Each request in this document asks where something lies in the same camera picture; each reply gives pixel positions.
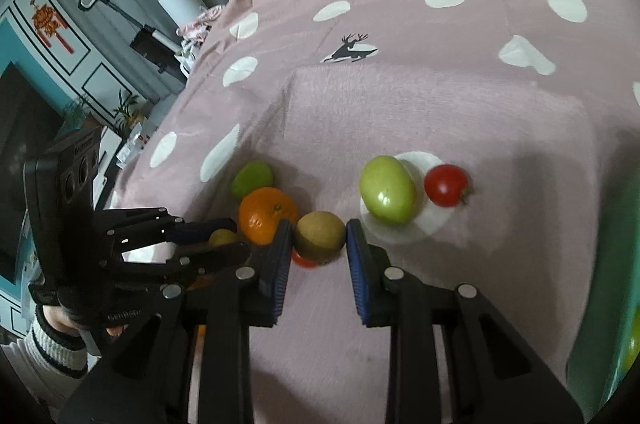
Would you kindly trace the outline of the striped sleeve forearm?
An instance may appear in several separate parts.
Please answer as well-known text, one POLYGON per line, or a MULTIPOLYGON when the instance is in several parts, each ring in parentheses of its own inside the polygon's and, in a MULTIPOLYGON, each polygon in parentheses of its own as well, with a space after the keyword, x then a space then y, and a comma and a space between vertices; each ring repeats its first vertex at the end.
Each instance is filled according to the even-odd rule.
POLYGON ((79 336, 52 329, 42 313, 35 319, 25 337, 1 346, 1 371, 39 409, 52 418, 88 373, 88 352, 79 336))

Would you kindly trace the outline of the left hand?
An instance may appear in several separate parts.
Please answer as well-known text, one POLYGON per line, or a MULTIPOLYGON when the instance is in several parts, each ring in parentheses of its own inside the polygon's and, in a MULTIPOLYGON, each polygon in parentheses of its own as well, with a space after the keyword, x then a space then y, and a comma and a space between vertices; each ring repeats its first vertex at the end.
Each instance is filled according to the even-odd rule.
POLYGON ((59 306, 42 306, 42 313, 48 325, 55 331, 71 336, 79 336, 79 326, 59 306))

